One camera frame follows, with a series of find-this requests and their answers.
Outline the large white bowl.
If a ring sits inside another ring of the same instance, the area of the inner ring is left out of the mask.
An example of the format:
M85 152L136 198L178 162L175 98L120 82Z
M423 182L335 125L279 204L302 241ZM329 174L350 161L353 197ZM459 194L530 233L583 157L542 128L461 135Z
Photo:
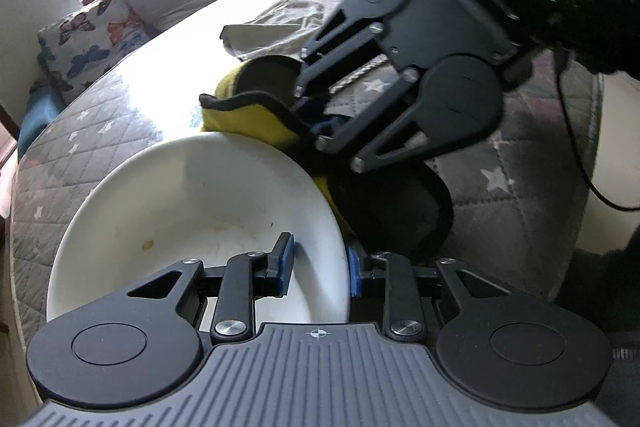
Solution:
M262 322L347 320L342 234L311 177L244 136L204 132L153 145L111 172L70 221L50 276L49 320L181 260L218 267L295 239L288 293L256 305Z

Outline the yellow and black cleaning cloth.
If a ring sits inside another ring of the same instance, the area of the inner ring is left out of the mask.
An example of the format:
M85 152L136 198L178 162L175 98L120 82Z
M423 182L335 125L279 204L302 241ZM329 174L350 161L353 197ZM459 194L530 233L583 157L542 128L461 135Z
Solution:
M427 262L452 228L454 208L442 179L423 161L356 173L321 154L312 124L292 111L302 70L295 58L268 55L241 63L198 98L206 131L234 133L285 153L314 180L344 232L369 254L389 251Z

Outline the grey towel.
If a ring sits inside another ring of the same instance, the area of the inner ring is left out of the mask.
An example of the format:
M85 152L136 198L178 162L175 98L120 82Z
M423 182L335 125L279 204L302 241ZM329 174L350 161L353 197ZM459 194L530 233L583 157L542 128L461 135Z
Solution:
M224 26L220 38L240 61L267 55L299 58L303 44L344 0L282 0L254 20Z

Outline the large butterfly pillow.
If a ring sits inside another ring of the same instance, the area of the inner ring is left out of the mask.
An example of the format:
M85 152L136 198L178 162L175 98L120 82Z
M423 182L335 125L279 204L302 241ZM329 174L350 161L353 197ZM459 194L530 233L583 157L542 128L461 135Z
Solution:
M126 0L96 0L40 29L40 61L64 104L150 41Z

